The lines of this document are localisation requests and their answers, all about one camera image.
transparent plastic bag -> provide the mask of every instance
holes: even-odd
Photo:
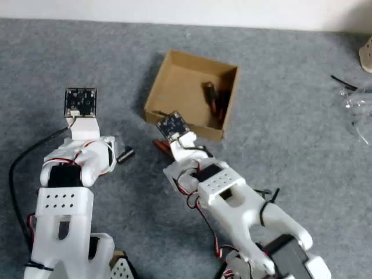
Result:
[[[372,88],[359,88],[356,91],[343,89],[344,108],[352,115],[352,125],[359,138],[372,145]]]

open cardboard box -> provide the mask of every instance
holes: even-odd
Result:
[[[210,140],[223,139],[239,67],[210,59],[168,51],[145,105],[146,121],[156,124],[161,113],[178,111],[190,129],[198,136]],[[206,101],[203,84],[211,81],[216,91],[231,91],[230,100],[222,122],[212,115]]]

white robotic arm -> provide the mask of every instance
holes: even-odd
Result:
[[[66,89],[65,116],[72,137],[44,158],[24,279],[133,278],[124,268],[126,259],[110,270],[112,237],[91,233],[94,195],[88,187],[116,165],[115,138],[100,136],[95,100],[93,88]]]
[[[236,257],[230,258],[228,266],[228,269],[235,269],[235,275],[240,274],[241,278],[244,278],[244,274],[248,276],[244,272],[247,267],[256,270],[255,278],[272,276],[277,272],[273,260],[251,240],[249,228],[254,224],[293,236],[303,251],[312,247],[310,234],[275,205],[274,200],[266,201],[226,162],[211,158],[205,148],[196,147],[196,135],[188,129],[178,113],[167,116],[158,123],[158,127],[169,140],[175,159],[174,163],[164,169],[165,175],[172,186],[188,195],[188,198],[197,194],[197,202],[211,212],[227,231],[238,251]],[[236,270],[239,266],[244,267],[243,270]],[[305,267],[309,276],[304,278],[331,278],[320,257],[315,261],[309,258]]]

gray carpet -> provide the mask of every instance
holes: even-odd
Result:
[[[199,142],[252,187],[282,189],[277,204],[309,230],[312,251],[333,278],[370,278],[371,150],[351,132],[340,86],[329,78],[357,85],[371,79],[357,58],[366,40],[302,31],[0,20],[1,278],[22,278],[28,259],[10,204],[8,168],[24,148],[66,125],[67,86],[98,87],[102,134],[121,136],[137,152],[91,188],[93,232],[110,234],[141,278],[213,278],[219,262],[210,232],[167,182],[162,168],[170,161],[151,143],[161,134],[142,115],[170,48],[241,66],[225,140]],[[37,149],[17,168],[24,214],[35,209],[43,156],[61,142]],[[253,230],[255,240],[260,231]]]

black zip tie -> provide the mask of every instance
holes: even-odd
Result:
[[[264,190],[258,190],[258,189],[253,189],[255,190],[256,193],[261,194],[262,198],[266,199],[266,195],[271,195],[271,191],[269,189],[264,189]]]
[[[43,269],[43,270],[47,270],[47,271],[53,271],[54,270],[54,269],[52,269],[50,267],[44,266],[42,263],[34,262],[33,260],[29,260],[28,263],[26,263],[24,266],[26,266],[26,267],[34,267],[36,269]]]
[[[263,206],[261,207],[261,210],[260,210],[260,222],[261,222],[261,226],[264,227],[265,226],[265,223],[263,222],[263,211],[265,210],[266,206],[269,204],[269,203],[275,203],[275,200],[276,198],[278,197],[278,194],[279,194],[279,191],[280,191],[280,188],[277,188],[275,190],[275,193],[273,195],[273,197],[271,198],[271,200],[269,201],[265,201],[265,203],[263,204]]]

